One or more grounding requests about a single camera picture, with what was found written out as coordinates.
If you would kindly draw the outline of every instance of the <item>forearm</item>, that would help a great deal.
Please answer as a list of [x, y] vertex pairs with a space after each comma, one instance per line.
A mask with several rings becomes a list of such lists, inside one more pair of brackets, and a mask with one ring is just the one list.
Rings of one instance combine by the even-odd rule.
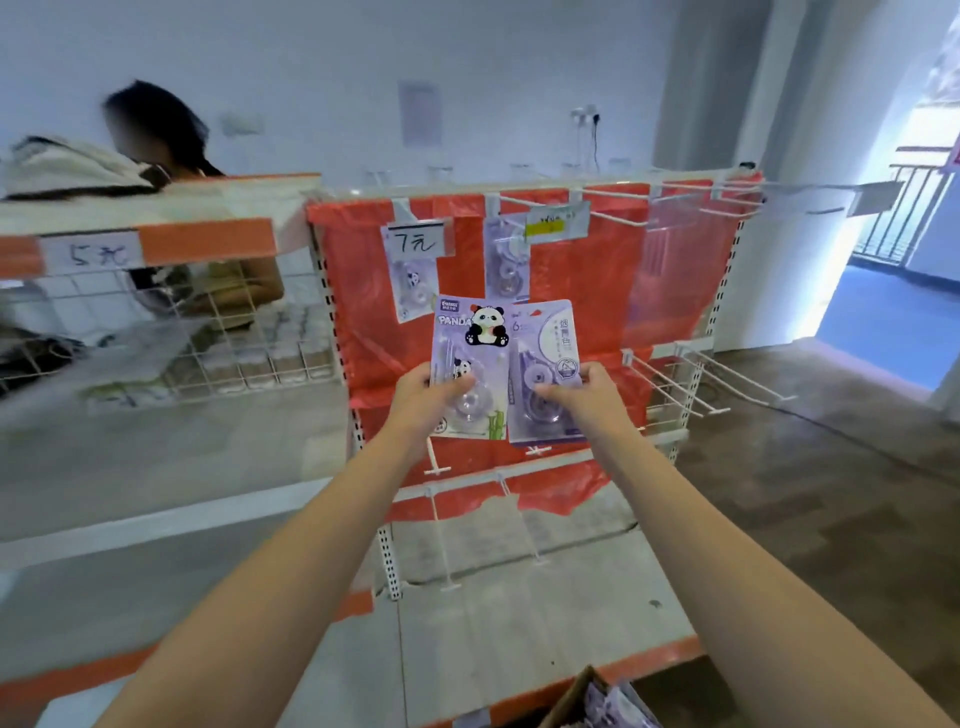
[[635, 433], [594, 443], [758, 725], [951, 726], [910, 677]]
[[416, 449], [385, 429], [160, 645], [99, 724], [273, 726]]

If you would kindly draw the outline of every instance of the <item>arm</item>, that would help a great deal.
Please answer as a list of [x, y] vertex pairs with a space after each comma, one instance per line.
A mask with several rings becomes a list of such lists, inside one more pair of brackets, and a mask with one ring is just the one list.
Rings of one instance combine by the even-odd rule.
[[400, 481], [474, 383], [427, 387], [429, 376], [422, 364], [400, 379], [383, 429], [170, 633], [98, 728], [276, 724]]
[[606, 370], [567, 407], [630, 502], [709, 656], [760, 726], [953, 726], [863, 633], [737, 528], [639, 435]]
[[240, 261], [246, 285], [200, 296], [185, 311], [193, 315], [212, 315], [217, 311], [253, 308], [283, 298], [283, 278], [274, 257], [253, 257]]

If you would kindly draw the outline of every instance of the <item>long black hair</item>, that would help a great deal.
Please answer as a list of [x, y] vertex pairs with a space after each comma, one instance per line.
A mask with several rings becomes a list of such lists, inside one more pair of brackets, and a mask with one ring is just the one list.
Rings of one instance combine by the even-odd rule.
[[162, 141], [180, 166], [203, 172], [208, 177], [224, 176], [206, 160], [204, 150], [209, 135], [206, 124], [166, 88], [134, 81], [110, 94], [104, 109]]

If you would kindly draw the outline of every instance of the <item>blue floor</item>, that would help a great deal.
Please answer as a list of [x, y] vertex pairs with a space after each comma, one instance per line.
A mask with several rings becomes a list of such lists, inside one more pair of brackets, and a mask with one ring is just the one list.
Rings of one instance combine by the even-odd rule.
[[848, 266], [817, 338], [933, 390], [960, 352], [960, 295]]

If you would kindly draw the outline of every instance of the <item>5元 price sign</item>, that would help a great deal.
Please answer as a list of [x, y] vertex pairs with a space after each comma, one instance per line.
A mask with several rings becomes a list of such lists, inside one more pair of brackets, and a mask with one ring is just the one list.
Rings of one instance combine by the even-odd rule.
[[144, 267], [137, 231], [48, 235], [39, 239], [39, 247], [48, 276]]

